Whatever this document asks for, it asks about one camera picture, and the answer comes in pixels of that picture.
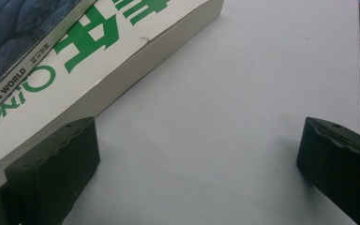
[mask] white surface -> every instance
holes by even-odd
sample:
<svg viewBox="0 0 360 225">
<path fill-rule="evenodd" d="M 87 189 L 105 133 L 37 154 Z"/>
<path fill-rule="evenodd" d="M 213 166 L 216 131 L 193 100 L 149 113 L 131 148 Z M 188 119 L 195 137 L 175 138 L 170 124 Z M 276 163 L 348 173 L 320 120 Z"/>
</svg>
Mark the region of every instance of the white surface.
<svg viewBox="0 0 360 225">
<path fill-rule="evenodd" d="M 64 224 L 354 224 L 295 166 L 306 116 L 360 133 L 357 1 L 227 0 L 97 118 Z"/>
</svg>

